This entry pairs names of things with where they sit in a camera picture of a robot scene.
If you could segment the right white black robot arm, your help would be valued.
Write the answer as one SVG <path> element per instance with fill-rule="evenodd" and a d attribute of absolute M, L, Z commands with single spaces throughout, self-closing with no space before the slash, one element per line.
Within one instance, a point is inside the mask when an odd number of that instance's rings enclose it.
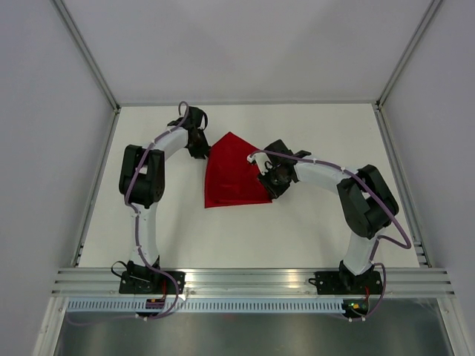
<path fill-rule="evenodd" d="M 399 205 L 378 168 L 365 165 L 350 170 L 313 156 L 309 151 L 292 152 L 282 140 L 248 155 L 247 161 L 259 170 L 258 181 L 272 200 L 279 198 L 292 183 L 317 185 L 336 194 L 344 220 L 351 230 L 350 244 L 338 267 L 340 287 L 355 293 L 370 272 L 376 238 L 393 224 Z"/>

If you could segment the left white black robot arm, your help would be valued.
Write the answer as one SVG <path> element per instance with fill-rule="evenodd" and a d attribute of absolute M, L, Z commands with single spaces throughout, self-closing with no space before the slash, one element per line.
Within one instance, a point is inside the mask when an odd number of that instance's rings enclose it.
<path fill-rule="evenodd" d="M 147 294 L 158 291 L 162 277 L 157 247 L 158 202 L 166 187 L 166 160 L 186 149 L 194 159 L 207 159 L 210 145 L 205 136 L 208 116 L 200 108 L 182 101 L 179 117 L 145 145 L 128 145 L 119 176 L 119 192 L 132 210 L 134 248 L 126 265 L 125 281 L 134 282 Z"/>

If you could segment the red cloth napkin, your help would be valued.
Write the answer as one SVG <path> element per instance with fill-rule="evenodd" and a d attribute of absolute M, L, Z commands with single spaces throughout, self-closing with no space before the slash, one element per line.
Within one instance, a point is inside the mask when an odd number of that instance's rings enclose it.
<path fill-rule="evenodd" d="M 258 167 L 247 160 L 256 150 L 232 132 L 213 144 L 205 173 L 205 208 L 271 203 L 258 180 Z"/>

